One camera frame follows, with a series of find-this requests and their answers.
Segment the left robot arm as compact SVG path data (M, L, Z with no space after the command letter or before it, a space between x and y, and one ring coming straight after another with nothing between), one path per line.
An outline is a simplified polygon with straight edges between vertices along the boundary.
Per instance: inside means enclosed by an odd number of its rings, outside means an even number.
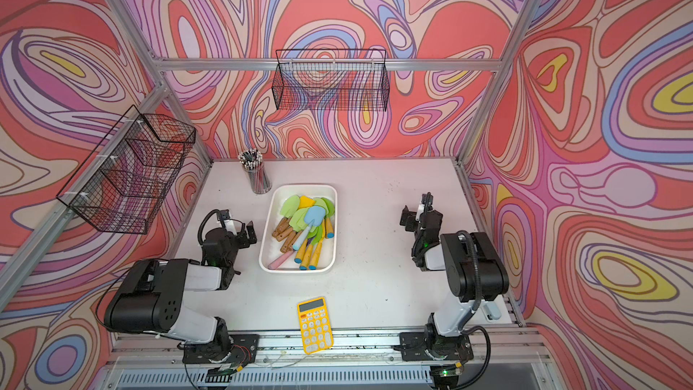
M256 360L257 336L234 339L226 321L184 303L185 294L225 291L236 276L237 254L257 242L254 224L238 232L216 227L199 234L202 260L178 258L136 262L106 307L107 330L153 334L178 341L182 364L229 365L240 370Z

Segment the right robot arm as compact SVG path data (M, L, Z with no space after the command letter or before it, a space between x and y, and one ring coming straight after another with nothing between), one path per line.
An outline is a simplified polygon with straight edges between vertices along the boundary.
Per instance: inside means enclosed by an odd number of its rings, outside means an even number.
M402 210L400 225L414 234L411 260L423 272L443 272L449 287L422 331L400 334L395 350L405 362L474 359L470 336L483 326L472 326L472 319L509 290L509 276L489 236L465 230L444 234L442 221L431 193L422 195L415 211Z

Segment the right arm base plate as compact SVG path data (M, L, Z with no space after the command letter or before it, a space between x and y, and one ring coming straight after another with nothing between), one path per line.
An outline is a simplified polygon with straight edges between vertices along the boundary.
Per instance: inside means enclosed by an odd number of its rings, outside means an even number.
M475 355L467 336L443 337L424 331L401 332L393 349L403 361L460 361L467 363Z

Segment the light blue shovel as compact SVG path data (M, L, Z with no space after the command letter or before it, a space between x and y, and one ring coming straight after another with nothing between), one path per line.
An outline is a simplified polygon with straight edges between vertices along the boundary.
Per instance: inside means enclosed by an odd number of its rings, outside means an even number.
M321 206L313 206L308 208L307 213L304 217L304 223L306 224L306 227L301 231L297 239L295 240L294 244L292 245L292 248L294 250L298 250L302 243L306 240L308 234L312 229L315 229L317 226L323 222L325 216L327 214L326 209L324 209Z

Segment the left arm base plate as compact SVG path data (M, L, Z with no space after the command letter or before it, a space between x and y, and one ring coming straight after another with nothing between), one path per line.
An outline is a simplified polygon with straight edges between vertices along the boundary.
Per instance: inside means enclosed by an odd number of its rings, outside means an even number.
M184 365L230 364L246 366L256 361L260 335L242 333L216 338L206 344L182 346Z

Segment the green shovel wooden handle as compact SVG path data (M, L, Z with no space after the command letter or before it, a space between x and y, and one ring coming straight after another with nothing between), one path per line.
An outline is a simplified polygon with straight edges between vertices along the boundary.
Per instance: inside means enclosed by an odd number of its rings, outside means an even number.
M280 215L282 219L273 231L273 237L277 238L287 227L289 226L290 220L294 215L295 211L299 209L301 198L299 195L292 195L286 200L280 209Z

